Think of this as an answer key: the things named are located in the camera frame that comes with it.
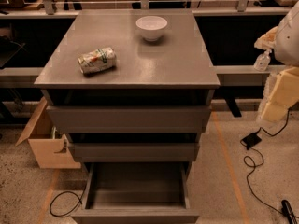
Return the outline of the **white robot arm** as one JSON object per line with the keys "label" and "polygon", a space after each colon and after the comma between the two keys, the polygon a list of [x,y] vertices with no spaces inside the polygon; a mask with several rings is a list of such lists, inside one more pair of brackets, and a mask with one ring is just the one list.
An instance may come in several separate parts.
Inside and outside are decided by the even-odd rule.
{"label": "white robot arm", "polygon": [[299,101],[299,2],[278,26],[260,36],[254,47],[273,50],[275,59],[285,65],[284,70],[266,80],[258,110],[258,122],[270,126],[280,122]]}

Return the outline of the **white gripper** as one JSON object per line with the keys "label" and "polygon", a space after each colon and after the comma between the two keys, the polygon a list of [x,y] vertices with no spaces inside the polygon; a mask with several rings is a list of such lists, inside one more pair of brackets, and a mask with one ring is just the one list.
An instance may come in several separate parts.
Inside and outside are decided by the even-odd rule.
{"label": "white gripper", "polygon": [[[275,45],[275,26],[260,36],[254,43],[256,49],[268,50]],[[299,101],[299,68],[288,67],[283,71],[272,73],[266,80],[263,100],[260,103],[260,120],[266,123],[277,123],[288,110]]]}

